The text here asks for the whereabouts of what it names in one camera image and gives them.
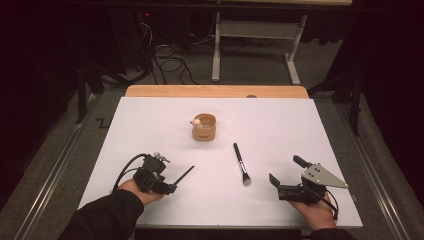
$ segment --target black sleeve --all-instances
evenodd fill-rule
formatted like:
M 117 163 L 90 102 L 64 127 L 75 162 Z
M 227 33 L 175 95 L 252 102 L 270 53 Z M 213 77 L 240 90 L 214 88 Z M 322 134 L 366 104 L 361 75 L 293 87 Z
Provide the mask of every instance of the black sleeve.
M 337 228 L 324 228 L 311 233 L 311 240 L 356 240 L 349 232 Z
M 143 211 L 136 195 L 117 190 L 77 210 L 59 239 L 128 240 Z

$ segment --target white metal stand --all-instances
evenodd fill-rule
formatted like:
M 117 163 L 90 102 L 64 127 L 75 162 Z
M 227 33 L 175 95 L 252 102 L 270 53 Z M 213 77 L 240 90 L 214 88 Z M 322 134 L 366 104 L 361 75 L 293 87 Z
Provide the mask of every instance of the white metal stand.
M 273 23 L 253 21 L 221 21 L 221 14 L 216 13 L 215 24 L 215 51 L 212 66 L 212 81 L 219 82 L 221 55 L 220 38 L 227 37 L 253 37 L 270 39 L 293 39 L 290 53 L 286 53 L 284 59 L 289 70 L 293 85 L 300 85 L 299 76 L 293 59 L 305 28 L 307 15 L 303 15 L 299 23 Z

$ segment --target white paper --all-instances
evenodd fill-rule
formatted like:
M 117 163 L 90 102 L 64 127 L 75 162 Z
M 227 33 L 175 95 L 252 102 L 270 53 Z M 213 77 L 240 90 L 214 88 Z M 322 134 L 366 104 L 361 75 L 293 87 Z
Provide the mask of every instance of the white paper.
M 211 142 L 192 138 L 190 121 L 200 113 L 217 119 Z M 248 187 L 242 184 L 233 143 L 252 179 Z M 304 227 L 300 214 L 278 200 L 268 174 L 283 185 L 299 184 L 305 169 L 293 162 L 293 155 L 298 155 L 321 163 L 344 181 L 313 100 L 123 97 L 80 207 L 109 194 L 132 157 L 154 152 L 171 161 L 162 173 L 166 183 L 195 167 L 174 194 L 145 208 L 138 226 Z M 136 160 L 130 168 L 142 163 Z M 338 226 L 362 226 L 349 191 L 328 189 L 339 204 Z

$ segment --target wooden container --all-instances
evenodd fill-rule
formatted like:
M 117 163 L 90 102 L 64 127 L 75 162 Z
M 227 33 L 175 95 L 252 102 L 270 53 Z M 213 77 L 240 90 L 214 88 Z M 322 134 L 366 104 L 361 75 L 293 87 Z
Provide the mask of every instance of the wooden container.
M 200 119 L 202 123 L 199 127 L 193 127 L 193 138 L 197 141 L 212 141 L 215 139 L 216 118 L 212 114 L 202 113 L 195 117 Z

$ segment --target black cable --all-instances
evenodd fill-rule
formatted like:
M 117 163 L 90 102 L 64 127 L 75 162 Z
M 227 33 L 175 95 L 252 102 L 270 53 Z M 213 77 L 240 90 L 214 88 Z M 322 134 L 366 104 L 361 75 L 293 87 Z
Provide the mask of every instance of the black cable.
M 333 211 L 334 211 L 333 219 L 337 221 L 338 215 L 339 215 L 339 206 L 338 206 L 337 202 L 336 202 L 336 205 L 337 205 L 337 208 L 336 208 L 336 207 L 334 207 L 333 204 L 331 204 L 331 202 L 327 201 L 327 199 L 325 199 L 324 197 L 322 197 L 321 195 L 316 193 L 314 190 L 308 188 L 307 186 L 303 186 L 303 187 L 306 190 L 308 190 L 309 192 L 311 192 L 312 194 L 314 194 L 315 196 L 319 197 L 321 199 L 321 201 L 323 201 L 325 204 L 327 204 L 329 207 L 331 207 L 331 209 L 333 209 Z
M 135 77 L 135 78 L 133 78 L 133 79 L 125 79 L 125 78 L 123 78 L 123 77 L 121 77 L 121 76 L 119 76 L 118 74 L 113 74 L 113 75 L 111 75 L 111 74 L 108 74 L 108 73 L 106 73 L 106 75 L 108 75 L 109 77 L 111 77 L 113 80 L 115 80 L 115 81 L 118 81 L 118 82 L 111 82 L 111 81 L 108 81 L 108 80 L 106 80 L 106 79 L 104 79 L 104 78 L 102 78 L 102 82 L 104 82 L 104 83 L 107 83 L 107 84 L 124 84 L 124 85 L 131 85 L 131 84 L 134 84 L 135 82 L 137 82 L 137 81 L 140 81 L 140 80 L 142 80 L 142 79 L 144 79 L 145 77 L 147 77 L 151 72 L 153 71 L 153 64 L 150 62 L 148 65 L 147 65 L 147 68 L 144 70 L 144 72 L 143 73 L 141 73 L 140 75 L 138 75 L 137 77 Z M 125 81 L 126 82 L 128 82 L 128 84 L 125 84 L 125 83 L 123 83 L 123 81 L 124 80 L 118 80 L 117 79 L 117 76 L 119 76 L 119 79 L 125 79 Z
M 131 168 L 130 170 L 127 170 L 126 172 L 124 172 L 123 176 L 125 176 L 125 174 L 127 174 L 127 173 L 129 173 L 131 171 L 135 171 L 135 170 L 137 170 L 137 168 Z
M 216 25 L 216 14 L 213 14 L 213 19 L 212 19 L 211 27 L 210 27 L 209 32 L 207 33 L 206 37 L 204 37 L 199 42 L 190 43 L 190 46 L 195 47 L 197 49 L 202 49 L 202 48 L 198 48 L 196 46 L 199 45 L 199 44 L 203 44 L 203 43 L 206 43 L 206 42 L 210 42 L 211 40 L 214 40 L 215 37 L 211 37 L 211 34 L 212 34 L 212 31 L 213 31 L 215 25 Z
M 156 78 L 156 74 L 154 70 L 152 70 L 152 76 L 153 76 L 153 79 L 155 80 L 155 84 L 158 85 L 158 79 Z
M 204 41 L 202 43 L 198 43 L 196 45 L 191 45 L 191 47 L 192 48 L 195 48 L 195 49 L 199 49 L 199 50 L 210 50 L 210 49 L 214 49 L 215 48 L 215 43 L 213 43 L 213 42 L 211 43 L 210 42 L 211 40 L 214 40 L 214 38 L 211 38 L 211 39 L 209 39 L 207 41 Z
M 172 50 L 171 53 L 169 53 L 169 54 L 167 54 L 165 56 L 156 56 L 156 53 L 159 50 L 164 49 L 164 48 L 171 49 Z M 184 83 L 183 79 L 182 79 L 182 75 L 187 70 L 187 72 L 189 73 L 189 76 L 190 76 L 190 81 L 192 83 L 196 84 L 196 85 L 199 85 L 199 83 L 197 83 L 196 81 L 194 81 L 193 75 L 192 75 L 190 69 L 188 68 L 187 62 L 184 59 L 182 59 L 182 58 L 173 57 L 174 54 L 175 54 L 175 49 L 172 46 L 166 45 L 166 46 L 159 46 L 159 47 L 156 48 L 154 59 L 155 59 L 156 65 L 158 66 L 158 68 L 159 68 L 159 70 L 160 70 L 160 72 L 162 74 L 162 78 L 164 79 L 164 84 L 165 85 L 167 84 L 164 73 L 166 73 L 166 72 L 176 72 L 179 69 L 182 69 L 181 70 L 181 73 L 180 73 L 180 76 L 179 76 L 181 84 L 186 85 Z M 159 64 L 159 62 L 157 60 L 158 58 L 165 59 L 165 61 L 163 61 L 162 63 Z M 179 65 L 177 67 L 175 67 L 174 69 L 171 69 L 171 70 L 164 69 L 163 65 L 165 65 L 167 63 L 170 63 L 170 62 L 177 62 L 177 63 L 179 63 Z
M 138 154 L 135 157 L 133 157 L 128 163 L 127 165 L 125 165 L 125 167 L 122 169 L 121 173 L 118 176 L 118 179 L 116 179 L 115 185 L 113 186 L 112 191 L 115 191 L 116 189 L 118 189 L 118 185 L 119 185 L 119 181 L 121 181 L 121 178 L 127 173 L 126 170 L 127 168 L 131 165 L 131 163 L 133 163 L 137 158 L 139 157 L 144 157 L 146 158 L 148 155 L 147 154 Z
M 223 42 L 225 41 L 225 42 L 232 44 L 232 45 L 241 44 L 241 46 L 239 46 L 236 50 L 225 50 L 223 48 L 224 44 L 221 44 L 222 45 L 221 50 L 223 52 L 238 52 L 246 46 L 269 47 L 269 46 L 276 45 L 276 44 L 280 43 L 281 41 L 283 41 L 283 39 L 272 39 L 269 43 L 257 43 L 257 42 L 249 41 L 251 38 L 225 37 L 225 38 L 222 38 L 222 39 L 223 39 Z
M 337 200 L 336 200 L 336 198 L 334 197 L 334 195 L 330 192 L 330 191 L 328 191 L 327 190 L 327 192 L 331 195 L 331 197 L 333 198 L 333 200 L 334 200 L 334 203 L 336 204 L 336 208 L 337 208 L 337 212 L 334 212 L 334 220 L 337 220 L 338 219 L 338 215 L 339 215 L 339 204 L 337 203 Z

